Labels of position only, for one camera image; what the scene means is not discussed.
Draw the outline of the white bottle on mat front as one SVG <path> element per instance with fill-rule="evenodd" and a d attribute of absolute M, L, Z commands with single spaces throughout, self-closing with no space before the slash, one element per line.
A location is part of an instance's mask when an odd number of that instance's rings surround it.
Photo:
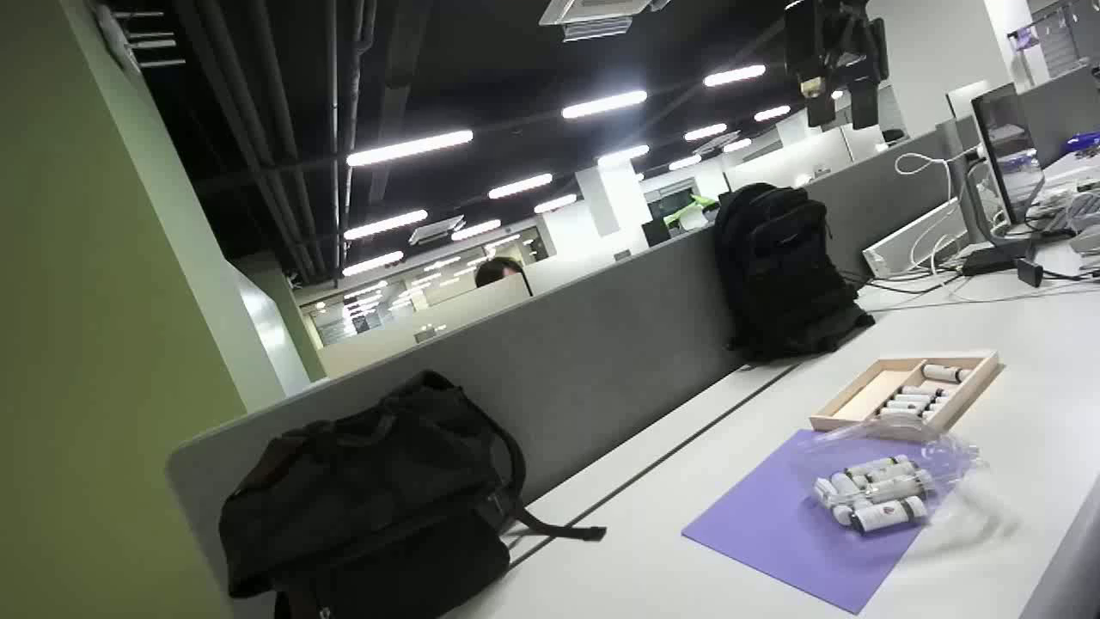
<path fill-rule="evenodd" d="M 857 511 L 858 532 L 881 532 L 895 527 L 916 527 L 929 518 L 929 506 L 919 496 L 878 503 Z"/>

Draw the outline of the white bottle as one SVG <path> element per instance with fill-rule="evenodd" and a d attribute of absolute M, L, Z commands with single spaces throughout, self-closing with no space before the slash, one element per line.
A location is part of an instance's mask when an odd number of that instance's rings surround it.
<path fill-rule="evenodd" d="M 929 381 L 949 381 L 949 384 L 960 384 L 964 381 L 964 366 L 952 366 L 952 365 L 920 365 L 920 376 Z"/>
<path fill-rule="evenodd" d="M 881 404 L 881 417 L 926 417 L 941 393 L 901 393 Z"/>
<path fill-rule="evenodd" d="M 858 532 L 881 532 L 895 527 L 916 527 L 929 518 L 929 506 L 919 496 L 878 503 L 857 511 Z"/>

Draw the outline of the black backpack far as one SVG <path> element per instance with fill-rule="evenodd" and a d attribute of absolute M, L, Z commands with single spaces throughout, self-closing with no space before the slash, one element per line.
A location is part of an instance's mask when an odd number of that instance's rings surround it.
<path fill-rule="evenodd" d="M 753 181 L 717 198 L 712 245 L 748 361 L 824 355 L 874 324 L 824 236 L 824 207 L 803 188 Z"/>

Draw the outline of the wooden tray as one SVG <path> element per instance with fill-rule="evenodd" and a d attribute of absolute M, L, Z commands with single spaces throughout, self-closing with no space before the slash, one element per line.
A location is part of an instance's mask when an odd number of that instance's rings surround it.
<path fill-rule="evenodd" d="M 920 365 L 929 361 L 964 366 L 964 381 L 929 381 L 920 376 Z M 888 439 L 936 439 L 964 420 L 998 376 L 999 357 L 992 352 L 878 357 L 811 417 L 811 427 L 819 434 L 862 430 Z M 941 393 L 941 400 L 926 417 L 881 417 L 881 404 L 901 393 Z"/>

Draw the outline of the clear plastic bag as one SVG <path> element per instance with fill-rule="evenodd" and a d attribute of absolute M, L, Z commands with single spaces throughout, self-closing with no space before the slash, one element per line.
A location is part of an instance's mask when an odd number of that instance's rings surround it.
<path fill-rule="evenodd" d="M 857 530 L 857 511 L 878 503 L 919 496 L 933 506 L 960 486 L 960 479 L 974 467 L 971 454 L 952 450 L 926 450 L 916 454 L 891 450 L 885 457 L 857 462 L 833 467 L 811 479 L 811 503 L 824 509 L 841 530 Z"/>

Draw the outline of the black backpack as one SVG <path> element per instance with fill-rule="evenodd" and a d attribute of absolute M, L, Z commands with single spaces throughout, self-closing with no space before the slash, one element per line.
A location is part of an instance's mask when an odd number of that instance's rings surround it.
<path fill-rule="evenodd" d="M 261 450 L 220 506 L 227 596 L 276 596 L 276 619 L 443 619 L 509 572 L 512 521 L 605 536 L 534 514 L 522 486 L 520 439 L 422 370 Z"/>
<path fill-rule="evenodd" d="M 824 207 L 803 188 L 753 181 L 717 198 L 712 245 L 748 361 L 824 355 L 874 324 L 824 236 Z"/>

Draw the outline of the grey desk divider panel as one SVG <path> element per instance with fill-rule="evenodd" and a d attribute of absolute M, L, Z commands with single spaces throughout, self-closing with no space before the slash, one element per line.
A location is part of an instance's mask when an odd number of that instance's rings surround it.
<path fill-rule="evenodd" d="M 824 207 L 824 247 L 854 289 L 865 281 L 865 245 L 946 198 L 937 184 L 905 181 L 891 152 L 824 181 L 783 188 L 803 188 Z M 231 619 L 276 619 L 276 596 L 227 596 L 220 506 L 284 430 L 353 417 L 410 378 L 439 370 L 520 439 L 531 509 L 540 493 L 745 365 L 712 227 L 715 219 L 391 361 L 319 381 L 175 450 L 170 479 L 220 579 Z"/>

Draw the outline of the computer monitor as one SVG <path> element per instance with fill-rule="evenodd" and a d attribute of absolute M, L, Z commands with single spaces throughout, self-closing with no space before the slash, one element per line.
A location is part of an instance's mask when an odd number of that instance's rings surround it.
<path fill-rule="evenodd" d="M 974 114 L 980 122 L 980 137 L 982 137 L 1005 208 L 1014 222 L 1021 222 L 1045 184 L 1039 145 L 1030 137 L 1021 95 L 1012 83 L 1005 83 L 976 95 Z"/>

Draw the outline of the black backpack near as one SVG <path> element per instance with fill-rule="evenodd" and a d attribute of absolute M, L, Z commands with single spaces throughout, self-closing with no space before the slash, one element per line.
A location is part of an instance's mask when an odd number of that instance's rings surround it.
<path fill-rule="evenodd" d="M 443 619 L 509 572 L 512 521 L 605 536 L 534 514 L 522 486 L 520 439 L 422 370 L 261 450 L 220 506 L 227 596 L 276 596 L 276 619 Z"/>

